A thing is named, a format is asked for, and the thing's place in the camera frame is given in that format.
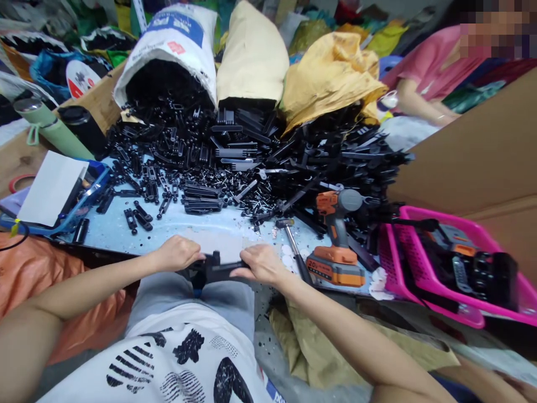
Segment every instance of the hammer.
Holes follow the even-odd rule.
[[[291,233],[291,226],[294,225],[294,223],[295,221],[293,219],[278,220],[276,221],[276,228],[285,228],[285,232],[287,232],[287,236],[289,237],[289,241],[291,242],[291,248],[293,249],[293,253],[295,255],[296,264],[298,264],[300,276],[306,284],[311,285],[313,287],[313,281],[311,276],[309,275],[309,270],[306,267],[306,263],[304,263],[304,259],[302,259],[302,256],[300,255],[300,251],[296,246],[295,238],[293,238],[293,234]]]

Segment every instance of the forearm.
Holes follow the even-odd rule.
[[[37,308],[67,321],[154,272],[150,255],[136,257],[72,277],[30,298],[17,309]]]
[[[395,386],[431,401],[453,402],[445,389],[411,357],[354,312],[292,274],[285,275],[278,289],[319,327],[349,364],[371,384]]]
[[[417,116],[431,124],[437,124],[445,113],[439,112],[417,92],[417,84],[408,79],[402,79],[397,85],[399,103],[397,107],[406,115]]]
[[[442,115],[445,115],[445,113],[439,112],[434,106],[423,99],[421,95],[415,92],[400,97],[397,107],[406,115],[417,116],[427,120],[431,124],[434,124]]]
[[[452,116],[458,118],[460,114],[453,112],[447,106],[442,103],[442,100],[433,100],[429,102],[433,108],[435,108],[439,113],[447,116]]]
[[[153,269],[151,260],[141,256],[89,270],[12,310],[0,322],[0,362],[6,370],[0,377],[0,402],[24,402],[32,395],[64,321],[90,310]]]

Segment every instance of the orange cordless drill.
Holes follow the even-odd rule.
[[[361,287],[365,272],[356,254],[348,247],[345,214],[356,211],[363,197],[353,189],[328,191],[317,196],[317,209],[324,216],[332,246],[317,246],[306,260],[308,270],[332,284]]]

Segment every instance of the person's hand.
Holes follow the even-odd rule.
[[[244,277],[277,288],[289,273],[270,245],[250,246],[241,252],[241,259],[251,269],[235,269],[230,277]]]
[[[528,403],[537,403],[537,388],[529,383],[513,378],[501,371],[495,371],[501,376],[504,381],[511,385],[518,393],[520,393]]]
[[[174,235],[149,256],[157,272],[178,271],[187,268],[196,260],[205,259],[200,250],[201,246],[196,242]]]
[[[450,123],[453,123],[456,119],[457,118],[454,116],[444,115],[441,118],[432,121],[431,124],[433,124],[434,126],[446,127]]]

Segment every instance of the cardboard box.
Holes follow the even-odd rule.
[[[537,287],[537,69],[411,151],[391,200],[486,228]]]

